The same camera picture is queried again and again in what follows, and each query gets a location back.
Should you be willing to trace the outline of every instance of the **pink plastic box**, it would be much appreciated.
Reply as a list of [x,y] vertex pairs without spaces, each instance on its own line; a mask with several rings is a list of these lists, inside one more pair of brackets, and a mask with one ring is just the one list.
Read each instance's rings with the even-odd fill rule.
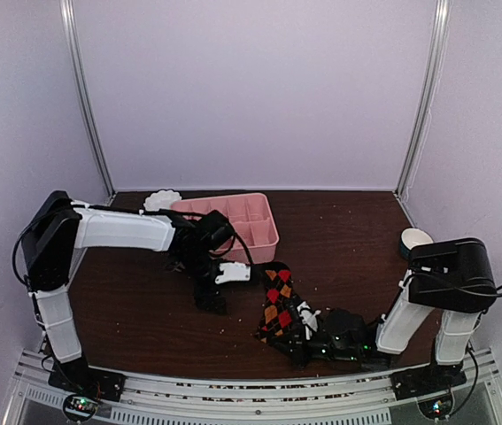
[[[274,259],[280,237],[268,199],[262,193],[186,199],[174,202],[172,209],[203,214],[217,210],[229,218],[236,232],[249,247],[255,263],[267,263]],[[225,251],[230,244],[231,242],[226,243],[217,252]],[[238,241],[224,259],[248,263],[243,246]]]

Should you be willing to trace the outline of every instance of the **wooden tabletop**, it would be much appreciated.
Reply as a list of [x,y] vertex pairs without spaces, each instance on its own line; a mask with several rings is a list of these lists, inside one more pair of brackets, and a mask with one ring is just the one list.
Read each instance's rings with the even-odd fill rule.
[[[183,192],[184,198],[233,192]],[[388,192],[267,191],[280,234],[275,259],[290,266],[297,293],[326,312],[341,307],[371,321],[386,313],[407,263],[398,239],[409,226]],[[118,207],[141,207],[150,192],[122,192]],[[195,378],[292,378],[359,372],[351,363],[313,361],[305,370],[252,335],[264,291],[231,286],[228,315],[198,311],[185,274],[165,271],[165,253],[89,249],[70,298],[92,366]],[[432,314],[400,365],[429,361]]]

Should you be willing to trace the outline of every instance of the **dark wooden table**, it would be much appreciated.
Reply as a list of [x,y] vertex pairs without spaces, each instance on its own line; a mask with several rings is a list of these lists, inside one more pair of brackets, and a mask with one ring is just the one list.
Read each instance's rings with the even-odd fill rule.
[[[276,259],[295,288],[323,311],[342,307],[367,321],[388,311],[404,275],[398,239],[409,226],[388,192],[268,191],[280,234]],[[113,205],[141,207],[149,192],[119,193]],[[184,192],[184,198],[218,192]],[[196,309],[186,275],[165,271],[165,253],[88,250],[70,297],[89,362],[130,372],[198,378],[291,378],[359,372],[349,363],[313,361],[305,370],[253,338],[264,291],[226,288],[228,316]],[[400,365],[429,360],[432,314]]]

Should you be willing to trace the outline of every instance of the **white wall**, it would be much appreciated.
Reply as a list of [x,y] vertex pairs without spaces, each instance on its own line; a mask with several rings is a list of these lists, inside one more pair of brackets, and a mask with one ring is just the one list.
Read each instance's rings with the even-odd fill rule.
[[[502,2],[456,1],[409,211],[437,239],[477,236],[502,283]],[[502,372],[502,299],[477,331]]]
[[0,403],[39,329],[10,263],[17,234],[53,189],[104,200],[57,0],[0,1]]
[[88,0],[75,16],[119,189],[394,189],[435,0]]

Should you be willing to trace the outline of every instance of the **pink tray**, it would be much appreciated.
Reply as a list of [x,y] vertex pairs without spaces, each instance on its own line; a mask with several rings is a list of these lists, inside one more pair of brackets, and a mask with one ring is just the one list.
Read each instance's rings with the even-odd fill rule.
[[[188,213],[208,213],[217,210],[229,218],[236,232],[249,247],[255,263],[267,263],[274,259],[280,237],[268,199],[262,193],[186,199],[174,202],[172,209]],[[225,251],[229,245],[230,242],[226,243],[217,252]],[[238,241],[224,259],[248,263],[243,246]]]

